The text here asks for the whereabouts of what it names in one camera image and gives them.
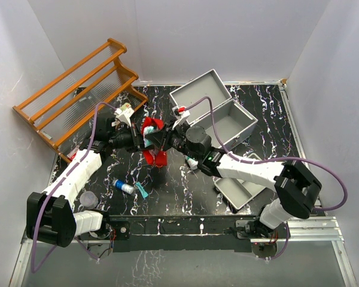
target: white backdrop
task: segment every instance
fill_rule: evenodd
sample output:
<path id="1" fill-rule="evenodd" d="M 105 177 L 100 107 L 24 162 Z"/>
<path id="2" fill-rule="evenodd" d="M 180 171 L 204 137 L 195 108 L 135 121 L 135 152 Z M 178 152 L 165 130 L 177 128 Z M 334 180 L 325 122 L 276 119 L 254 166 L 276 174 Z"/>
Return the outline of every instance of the white backdrop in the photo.
<path id="1" fill-rule="evenodd" d="M 26 200 L 42 191 L 54 152 L 12 110 L 63 72 L 26 0 L 0 0 L 0 286 L 8 286 L 26 222 Z"/>
<path id="2" fill-rule="evenodd" d="M 150 83 L 287 78 L 328 0 L 29 0 L 64 68 L 113 37 Z"/>
<path id="3" fill-rule="evenodd" d="M 359 1 L 331 1 L 288 80 L 288 96 L 306 155 L 331 167 L 349 189 L 330 214 L 339 221 L 359 284 Z M 322 202 L 340 202 L 340 186 L 322 179 Z"/>

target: gray storage box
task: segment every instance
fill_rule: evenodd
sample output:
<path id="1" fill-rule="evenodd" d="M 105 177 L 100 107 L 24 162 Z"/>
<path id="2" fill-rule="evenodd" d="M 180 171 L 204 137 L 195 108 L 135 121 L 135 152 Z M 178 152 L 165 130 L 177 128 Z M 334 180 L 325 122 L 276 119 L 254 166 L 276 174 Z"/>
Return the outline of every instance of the gray storage box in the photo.
<path id="1" fill-rule="evenodd" d="M 248 138 L 258 120 L 235 102 L 215 70 L 211 70 L 170 93 L 175 106 L 190 106 L 204 96 L 213 103 L 215 127 L 220 139 L 230 150 Z M 212 138 L 212 144 L 220 147 L 211 124 L 209 102 L 204 101 L 190 110 L 191 126 L 202 126 Z"/>
<path id="2" fill-rule="evenodd" d="M 257 154 L 250 154 L 248 157 L 261 160 Z M 265 189 L 261 185 L 235 178 L 218 178 L 214 185 L 236 210 L 244 207 L 245 204 Z"/>

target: red bag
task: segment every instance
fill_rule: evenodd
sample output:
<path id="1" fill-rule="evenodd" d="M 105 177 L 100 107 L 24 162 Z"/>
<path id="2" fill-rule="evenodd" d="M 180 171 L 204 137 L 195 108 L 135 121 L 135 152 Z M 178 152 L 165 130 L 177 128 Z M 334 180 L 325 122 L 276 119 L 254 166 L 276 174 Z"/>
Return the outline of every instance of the red bag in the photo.
<path id="1" fill-rule="evenodd" d="M 157 118 L 149 118 L 146 117 L 144 124 L 141 127 L 142 134 L 144 133 L 144 129 L 148 126 L 158 127 L 159 129 L 163 128 L 163 121 Z M 149 151 L 142 152 L 147 163 L 151 166 L 162 167 L 168 165 L 168 158 L 166 156 L 166 152 L 159 151 L 155 158 L 150 154 Z"/>

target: marble tabletop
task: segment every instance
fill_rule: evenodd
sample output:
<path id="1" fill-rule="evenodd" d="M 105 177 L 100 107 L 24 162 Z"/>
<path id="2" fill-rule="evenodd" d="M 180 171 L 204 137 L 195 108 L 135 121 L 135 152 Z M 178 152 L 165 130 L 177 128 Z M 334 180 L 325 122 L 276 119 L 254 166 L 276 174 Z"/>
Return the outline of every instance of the marble tabletop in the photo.
<path id="1" fill-rule="evenodd" d="M 258 119 L 251 136 L 233 151 L 238 155 L 256 153 L 261 158 L 299 156 L 278 85 L 226 86 L 232 97 Z M 137 89 L 149 102 L 137 111 L 134 121 L 141 125 L 144 117 L 168 121 L 173 117 L 169 93 L 178 86 L 146 86 Z M 66 164 L 57 161 L 53 180 Z M 128 184 L 140 182 L 149 196 L 125 194 L 112 186 L 117 178 Z M 221 193 L 215 190 L 213 178 L 192 171 L 184 156 L 174 149 L 168 151 L 168 166 L 147 165 L 141 153 L 129 154 L 115 150 L 102 167 L 91 177 L 81 192 L 93 191 L 99 198 L 98 209 L 111 215 L 231 215 L 237 213 Z M 238 214 L 255 216 L 264 204 L 276 195 L 262 191 Z M 77 200 L 75 210 L 83 207 Z"/>

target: robotic arm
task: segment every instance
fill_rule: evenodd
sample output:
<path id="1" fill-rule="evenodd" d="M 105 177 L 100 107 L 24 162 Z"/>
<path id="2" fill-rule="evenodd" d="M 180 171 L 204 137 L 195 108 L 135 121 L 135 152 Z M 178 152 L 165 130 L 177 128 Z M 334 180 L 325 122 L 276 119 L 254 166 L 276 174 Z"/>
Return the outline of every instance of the robotic arm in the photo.
<path id="1" fill-rule="evenodd" d="M 48 194 L 60 184 L 47 204 L 38 240 L 66 247 L 75 236 L 89 231 L 98 234 L 108 232 L 109 215 L 101 210 L 74 213 L 74 200 L 92 174 L 101 167 L 113 149 L 126 148 L 137 152 L 147 149 L 177 151 L 198 161 L 198 168 L 208 176 L 237 178 L 270 188 L 278 199 L 262 207 L 254 221 L 247 223 L 244 232 L 248 236 L 268 237 L 281 223 L 291 217 L 309 218 L 321 190 L 319 180 L 300 161 L 284 163 L 248 164 L 231 158 L 223 149 L 211 145 L 211 137 L 200 126 L 186 123 L 188 112 L 178 112 L 176 120 L 163 125 L 162 129 L 145 135 L 152 144 L 144 145 L 144 136 L 135 123 L 123 120 L 126 125 L 114 128 L 113 118 L 98 118 L 95 141 L 87 155 L 89 139 L 84 140 L 73 162 L 43 193 L 32 193 L 27 202 L 26 234 L 33 238 L 36 219 Z"/>

